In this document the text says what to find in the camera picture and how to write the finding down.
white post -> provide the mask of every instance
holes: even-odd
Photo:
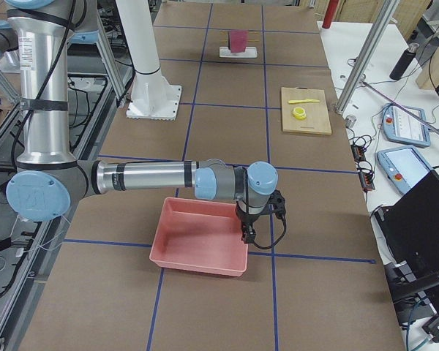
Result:
[[[181,86],[162,76],[147,0],[116,0],[136,70],[129,118],[176,119]]]

metal pole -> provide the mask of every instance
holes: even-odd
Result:
[[[380,38],[382,38],[387,25],[389,24],[392,15],[394,14],[400,0],[385,0],[382,8],[380,9],[379,15],[371,27],[369,34],[367,35],[366,41],[363,44],[361,52],[358,55],[356,63],[351,71],[350,77],[343,88],[342,94],[340,95],[337,105],[335,106],[335,111],[338,114],[343,114],[343,111],[348,106],[353,93],[361,80],[361,77],[366,70],[367,65],[374,53]]]
[[[136,71],[127,117],[176,119],[181,86],[162,76],[160,58],[146,0],[116,0]]]
[[[12,86],[12,84],[8,81],[7,77],[0,70],[0,90],[3,91],[5,97],[12,104],[17,104],[20,100],[20,95],[16,91],[16,89]]]
[[[100,31],[100,35],[98,36],[96,46],[100,52],[102,63],[108,72],[109,81],[116,92],[117,100],[123,100],[125,92],[124,83],[116,66],[116,58],[110,49],[109,40],[105,36],[104,26],[99,13],[97,14],[97,28]]]

green cable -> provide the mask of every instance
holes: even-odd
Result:
[[[429,337],[426,337],[425,340],[423,340],[422,342],[419,343],[419,345],[417,347],[415,347],[414,349],[412,349],[411,351],[418,351],[419,349],[421,349],[425,344],[427,344],[429,342]]]

cardboard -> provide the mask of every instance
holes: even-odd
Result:
[[[316,99],[319,102],[289,104],[290,100]],[[293,109],[304,109],[305,119],[293,116]],[[281,112],[283,132],[330,135],[331,126],[325,92],[315,89],[281,88]]]
[[[329,112],[332,135],[282,131],[279,110],[269,111],[270,160],[275,166],[355,172],[343,118]]]
[[[279,349],[404,350],[382,265],[276,258]]]
[[[283,66],[326,65],[318,34],[267,32],[273,35],[265,41],[266,66],[261,41],[258,58],[248,62],[254,64],[226,64],[213,56],[220,30],[208,30],[203,50],[210,9],[168,2],[155,22],[201,28],[155,28],[163,73],[183,85],[183,102],[196,105],[180,106],[169,122],[129,120],[119,109],[102,153],[119,156],[115,162],[126,162],[124,156],[180,160],[185,149],[184,159],[245,165],[270,159],[313,168],[279,170],[288,234],[275,252],[379,262],[341,117],[329,113],[334,133],[325,137],[281,131],[282,86],[324,90],[328,110],[336,101],[329,69]],[[312,10],[212,9],[210,28],[260,31],[263,9],[266,30],[318,33]],[[203,60],[219,63],[164,60],[198,61],[202,52]],[[191,198],[192,190],[180,189],[179,196]],[[276,343],[282,351],[404,350],[379,263],[272,259],[250,247],[248,269],[238,279],[160,270],[140,246],[151,243],[162,200],[175,191],[114,192],[80,203],[67,237],[108,243],[63,245],[20,350],[270,351]],[[270,224],[264,216],[255,225],[263,245],[271,240]],[[272,224],[276,238],[281,224]]]

